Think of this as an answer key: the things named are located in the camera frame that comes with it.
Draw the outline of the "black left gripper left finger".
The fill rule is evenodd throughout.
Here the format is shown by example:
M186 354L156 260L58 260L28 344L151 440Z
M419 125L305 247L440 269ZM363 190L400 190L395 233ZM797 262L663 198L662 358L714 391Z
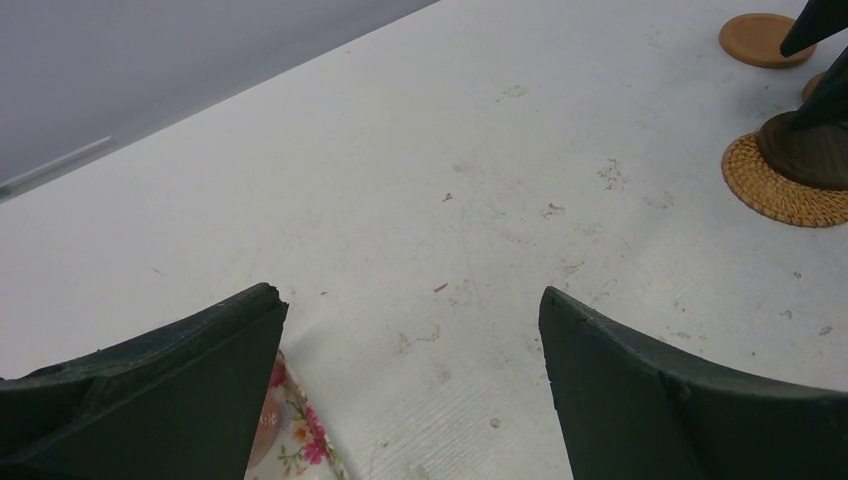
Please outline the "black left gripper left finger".
M1 383L5 479L240 479L288 306L256 284Z

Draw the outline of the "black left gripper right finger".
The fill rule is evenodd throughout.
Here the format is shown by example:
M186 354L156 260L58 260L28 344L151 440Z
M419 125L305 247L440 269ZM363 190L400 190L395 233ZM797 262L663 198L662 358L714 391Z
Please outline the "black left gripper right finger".
M577 479L843 479L847 396L734 370L548 287L538 320Z

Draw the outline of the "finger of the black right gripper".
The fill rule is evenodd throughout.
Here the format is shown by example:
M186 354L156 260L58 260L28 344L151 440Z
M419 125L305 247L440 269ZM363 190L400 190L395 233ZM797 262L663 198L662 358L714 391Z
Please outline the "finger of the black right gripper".
M844 49L790 119L790 129L803 131L847 121L847 49Z
M847 0L809 0L780 44L780 53L795 55L846 28Z

